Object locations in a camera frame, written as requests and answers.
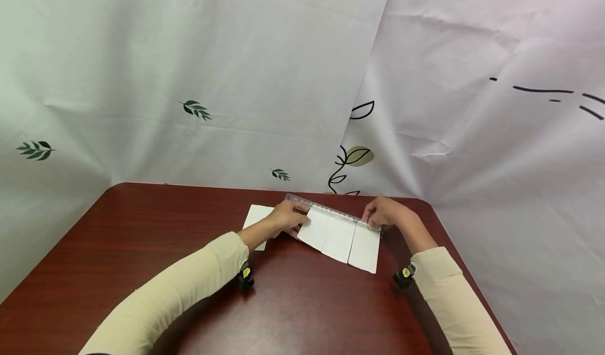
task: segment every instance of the white backdrop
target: white backdrop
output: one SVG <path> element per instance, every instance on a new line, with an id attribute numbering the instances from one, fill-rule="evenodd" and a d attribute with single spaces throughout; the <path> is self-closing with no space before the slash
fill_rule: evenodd
<path id="1" fill-rule="evenodd" d="M 385 2 L 0 0 L 0 301 L 113 184 L 322 192 Z"/>
<path id="2" fill-rule="evenodd" d="M 0 300 L 113 184 L 328 181 L 433 204 L 520 354 L 600 353 L 605 3 L 386 1 L 1 0 Z"/>
<path id="3" fill-rule="evenodd" d="M 339 193 L 433 205 L 520 354 L 605 348 L 603 12 L 388 0 L 342 144 L 373 161 L 333 166 Z"/>

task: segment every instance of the person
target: person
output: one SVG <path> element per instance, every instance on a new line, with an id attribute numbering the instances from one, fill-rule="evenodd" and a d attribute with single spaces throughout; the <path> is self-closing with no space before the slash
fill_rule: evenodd
<path id="1" fill-rule="evenodd" d="M 145 355 L 168 325 L 193 304 L 235 278 L 250 252 L 281 232 L 310 223 L 283 201 L 265 219 L 226 233 L 160 272 L 122 301 L 101 323 L 80 355 Z M 368 204 L 362 220 L 374 230 L 395 225 L 416 267 L 415 282 L 433 311 L 454 354 L 510 354 L 481 301 L 444 247 L 439 247 L 412 210 L 387 197 Z"/>

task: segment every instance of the ruler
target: ruler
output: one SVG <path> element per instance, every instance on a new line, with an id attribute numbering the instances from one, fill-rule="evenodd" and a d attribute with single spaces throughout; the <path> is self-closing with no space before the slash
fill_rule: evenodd
<path id="1" fill-rule="evenodd" d="M 332 209 L 326 207 L 325 205 L 315 203 L 315 201 L 303 199 L 302 197 L 292 195 L 291 193 L 288 193 L 286 195 L 286 200 L 299 201 L 300 203 L 307 205 L 309 208 L 314 208 L 316 211 L 322 211 L 322 213 L 324 213 L 325 215 L 335 217 L 339 220 L 347 221 L 351 224 L 362 225 L 363 227 L 368 228 L 368 225 L 363 222 L 359 217 L 351 216 L 347 213 L 337 211 L 336 209 Z"/>

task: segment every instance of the white curtain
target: white curtain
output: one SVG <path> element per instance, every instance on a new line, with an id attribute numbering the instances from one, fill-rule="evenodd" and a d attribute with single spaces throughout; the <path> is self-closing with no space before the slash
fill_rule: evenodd
<path id="1" fill-rule="evenodd" d="M 604 12 L 388 0 L 333 166 L 338 193 L 433 205 L 520 354 L 605 348 Z"/>
<path id="2" fill-rule="evenodd" d="M 415 196 L 520 354 L 600 353 L 604 8 L 1 0 L 0 300 L 124 181 Z"/>
<path id="3" fill-rule="evenodd" d="M 0 301 L 114 184 L 322 192 L 385 2 L 0 0 Z"/>

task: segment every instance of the wooden table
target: wooden table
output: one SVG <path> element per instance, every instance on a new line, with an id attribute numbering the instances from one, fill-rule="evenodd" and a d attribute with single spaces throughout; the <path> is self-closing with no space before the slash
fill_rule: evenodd
<path id="1" fill-rule="evenodd" d="M 372 199 L 298 195 L 356 216 Z M 0 306 L 0 354 L 76 354 L 135 288 L 219 235 L 241 229 L 250 204 L 275 205 L 284 196 L 274 191 L 116 185 Z M 430 205 L 399 201 L 422 217 L 470 278 Z M 252 291 L 242 293 L 234 283 L 227 284 L 180 317 L 152 353 L 448 353 L 418 289 L 398 290 L 392 280 L 408 260 L 398 231 L 387 232 L 381 241 L 376 275 L 281 235 L 265 252 L 251 256 Z"/>

